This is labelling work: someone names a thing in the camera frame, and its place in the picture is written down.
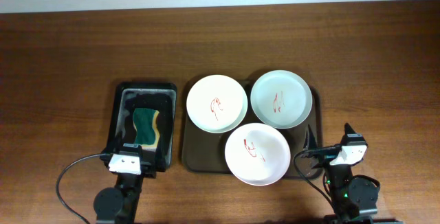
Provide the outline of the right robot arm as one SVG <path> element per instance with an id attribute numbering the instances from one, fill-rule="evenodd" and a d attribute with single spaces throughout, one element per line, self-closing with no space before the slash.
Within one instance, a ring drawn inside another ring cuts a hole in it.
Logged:
<path id="1" fill-rule="evenodd" d="M 323 218 L 324 223 L 372 223 L 377 214 L 380 182 L 366 175 L 354 175 L 352 167 L 364 158 L 368 144 L 350 124 L 344 125 L 340 143 L 333 146 L 306 150 L 301 157 L 314 158 L 313 168 L 324 170 L 324 197 L 333 214 Z"/>

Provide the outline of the green and yellow sponge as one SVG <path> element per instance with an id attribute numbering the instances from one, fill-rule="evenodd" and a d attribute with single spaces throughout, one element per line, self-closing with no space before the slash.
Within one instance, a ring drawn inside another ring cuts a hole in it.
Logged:
<path id="1" fill-rule="evenodd" d="M 157 119 L 160 112 L 148 108 L 136 108 L 133 113 L 133 126 L 136 131 L 135 144 L 143 150 L 156 150 L 160 140 Z"/>

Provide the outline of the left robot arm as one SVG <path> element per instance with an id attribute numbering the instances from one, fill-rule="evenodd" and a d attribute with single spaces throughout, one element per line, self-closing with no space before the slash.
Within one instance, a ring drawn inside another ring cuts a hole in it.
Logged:
<path id="1" fill-rule="evenodd" d="M 144 178 L 155 178 L 155 152 L 138 144 L 124 144 L 103 157 L 117 176 L 113 187 L 101 190 L 93 201 L 97 223 L 134 223 Z"/>

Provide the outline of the white plate with red stain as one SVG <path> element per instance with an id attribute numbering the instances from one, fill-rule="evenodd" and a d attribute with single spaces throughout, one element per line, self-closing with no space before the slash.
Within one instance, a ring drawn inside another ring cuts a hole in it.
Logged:
<path id="1" fill-rule="evenodd" d="M 235 79 L 210 75 L 190 88 L 186 110 L 190 120 L 201 130 L 224 133 L 243 121 L 248 99 L 244 88 Z"/>

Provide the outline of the white front plate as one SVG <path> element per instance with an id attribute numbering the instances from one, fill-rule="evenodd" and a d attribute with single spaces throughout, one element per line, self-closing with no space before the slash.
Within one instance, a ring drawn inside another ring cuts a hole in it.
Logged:
<path id="1" fill-rule="evenodd" d="M 250 123 L 233 131 L 225 144 L 225 161 L 231 173 L 252 186 L 280 180 L 291 163 L 285 137 L 266 124 Z"/>

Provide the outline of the pale green stained plate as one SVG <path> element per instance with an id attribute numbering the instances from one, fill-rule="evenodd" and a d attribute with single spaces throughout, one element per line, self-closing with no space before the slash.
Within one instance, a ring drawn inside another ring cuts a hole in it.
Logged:
<path id="1" fill-rule="evenodd" d="M 313 106 L 309 85 L 297 74 L 274 70 L 263 74 L 252 86 L 250 103 L 264 124 L 289 129 L 303 123 Z"/>

